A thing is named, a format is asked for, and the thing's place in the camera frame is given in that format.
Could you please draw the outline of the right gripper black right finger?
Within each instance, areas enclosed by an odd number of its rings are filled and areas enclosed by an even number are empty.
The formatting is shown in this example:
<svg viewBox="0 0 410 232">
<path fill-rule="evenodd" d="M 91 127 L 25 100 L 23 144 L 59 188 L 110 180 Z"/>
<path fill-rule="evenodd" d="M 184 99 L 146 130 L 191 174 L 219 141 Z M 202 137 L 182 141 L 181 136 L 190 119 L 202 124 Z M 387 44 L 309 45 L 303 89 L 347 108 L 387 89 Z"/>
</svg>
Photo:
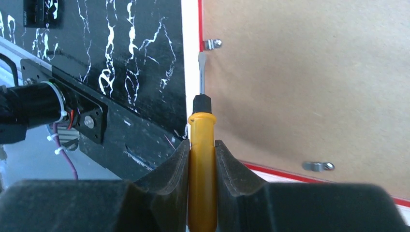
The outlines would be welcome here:
<svg viewBox="0 0 410 232">
<path fill-rule="evenodd" d="M 272 183 L 215 142 L 219 232 L 405 232 L 387 192 L 352 183 Z"/>
</svg>

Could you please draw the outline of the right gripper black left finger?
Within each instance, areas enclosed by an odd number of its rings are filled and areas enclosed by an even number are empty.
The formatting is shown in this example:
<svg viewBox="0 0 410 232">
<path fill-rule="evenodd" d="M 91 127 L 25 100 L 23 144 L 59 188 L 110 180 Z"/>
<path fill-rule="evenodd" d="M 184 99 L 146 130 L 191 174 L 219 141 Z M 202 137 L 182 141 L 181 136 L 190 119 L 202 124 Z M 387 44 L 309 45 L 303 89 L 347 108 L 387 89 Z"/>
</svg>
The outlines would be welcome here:
<svg viewBox="0 0 410 232">
<path fill-rule="evenodd" d="M 0 195 L 3 232 L 183 232 L 190 142 L 136 182 L 23 180 Z"/>
</svg>

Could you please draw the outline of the yellow handled screwdriver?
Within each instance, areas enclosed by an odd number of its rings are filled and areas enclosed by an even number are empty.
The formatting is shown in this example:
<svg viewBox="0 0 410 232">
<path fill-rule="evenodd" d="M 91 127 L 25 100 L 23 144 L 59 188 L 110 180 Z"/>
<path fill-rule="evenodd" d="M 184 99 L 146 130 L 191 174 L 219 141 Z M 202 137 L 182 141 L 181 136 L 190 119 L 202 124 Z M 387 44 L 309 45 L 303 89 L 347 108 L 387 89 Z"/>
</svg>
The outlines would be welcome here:
<svg viewBox="0 0 410 232">
<path fill-rule="evenodd" d="M 214 232 L 217 227 L 217 186 L 212 101 L 205 94 L 206 54 L 198 55 L 200 93 L 193 99 L 190 125 L 188 226 L 191 232 Z"/>
</svg>

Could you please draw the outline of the red picture frame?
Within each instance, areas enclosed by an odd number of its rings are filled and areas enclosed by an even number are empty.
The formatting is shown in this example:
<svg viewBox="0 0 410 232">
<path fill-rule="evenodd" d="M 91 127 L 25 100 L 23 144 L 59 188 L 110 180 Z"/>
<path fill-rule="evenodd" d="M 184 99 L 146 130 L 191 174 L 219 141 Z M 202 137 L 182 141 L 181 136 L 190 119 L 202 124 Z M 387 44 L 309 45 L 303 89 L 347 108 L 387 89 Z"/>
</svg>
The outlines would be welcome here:
<svg viewBox="0 0 410 232">
<path fill-rule="evenodd" d="M 184 0 L 187 112 L 205 93 L 215 137 L 270 181 L 371 183 L 410 219 L 407 0 Z"/>
</svg>

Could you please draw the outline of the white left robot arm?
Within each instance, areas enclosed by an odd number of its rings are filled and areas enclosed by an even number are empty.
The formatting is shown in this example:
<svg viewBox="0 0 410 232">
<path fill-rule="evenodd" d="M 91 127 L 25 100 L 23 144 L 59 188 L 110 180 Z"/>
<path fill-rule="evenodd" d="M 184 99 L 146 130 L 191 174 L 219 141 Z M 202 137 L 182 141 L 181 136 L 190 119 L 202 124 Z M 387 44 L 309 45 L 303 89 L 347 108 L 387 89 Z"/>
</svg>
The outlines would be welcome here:
<svg viewBox="0 0 410 232">
<path fill-rule="evenodd" d="M 25 140 L 27 130 L 61 122 L 68 113 L 58 87 L 48 81 L 18 87 L 0 87 L 0 143 Z"/>
</svg>

